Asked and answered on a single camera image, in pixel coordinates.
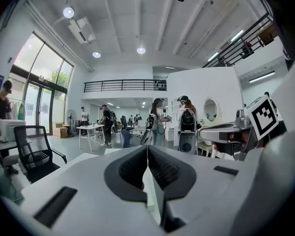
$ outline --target ceiling air conditioning unit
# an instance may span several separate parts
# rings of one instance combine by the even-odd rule
[[[227,41],[226,43],[224,43],[224,44],[221,46],[221,50],[224,50],[229,44],[230,44],[229,41]]]
[[[81,18],[77,21],[70,20],[70,25],[68,27],[81,44],[95,40],[92,26],[90,25],[87,17]]]

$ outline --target mirror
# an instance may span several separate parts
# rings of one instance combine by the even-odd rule
[[[205,102],[205,117],[209,121],[214,121],[217,115],[217,106],[214,100],[207,99]]]

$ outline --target railing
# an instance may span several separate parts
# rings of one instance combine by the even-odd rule
[[[276,36],[274,28],[273,30],[269,28],[269,32],[266,32],[265,35],[268,36],[268,40],[260,39],[263,31],[271,25],[272,20],[267,13],[203,67],[232,66],[241,59],[253,55],[257,49],[273,41],[273,38]]]
[[[167,91],[165,80],[110,80],[84,83],[84,92],[153,90]]]

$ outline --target fan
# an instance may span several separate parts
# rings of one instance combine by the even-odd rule
[[[71,132],[71,122],[73,124],[76,118],[77,118],[77,114],[74,112],[74,110],[68,110],[67,123],[70,125],[68,137],[74,137],[74,134]]]

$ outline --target glass door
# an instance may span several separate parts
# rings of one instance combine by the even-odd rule
[[[26,125],[40,125],[50,134],[50,105],[53,91],[35,83],[28,83],[25,96]]]

